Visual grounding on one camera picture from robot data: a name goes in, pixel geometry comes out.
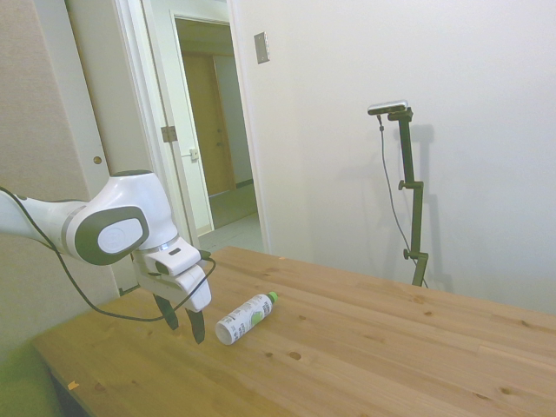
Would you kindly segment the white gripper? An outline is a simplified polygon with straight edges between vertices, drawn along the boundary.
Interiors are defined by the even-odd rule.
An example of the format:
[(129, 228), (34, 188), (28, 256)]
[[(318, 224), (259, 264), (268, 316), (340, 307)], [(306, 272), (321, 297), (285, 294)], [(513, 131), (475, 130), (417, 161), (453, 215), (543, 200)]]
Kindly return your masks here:
[(202, 310), (211, 302), (205, 272), (199, 265), (198, 252), (135, 252), (134, 266), (141, 287), (154, 294), (156, 305), (171, 330), (179, 321), (170, 302), (184, 306), (195, 342), (205, 340), (205, 320)]

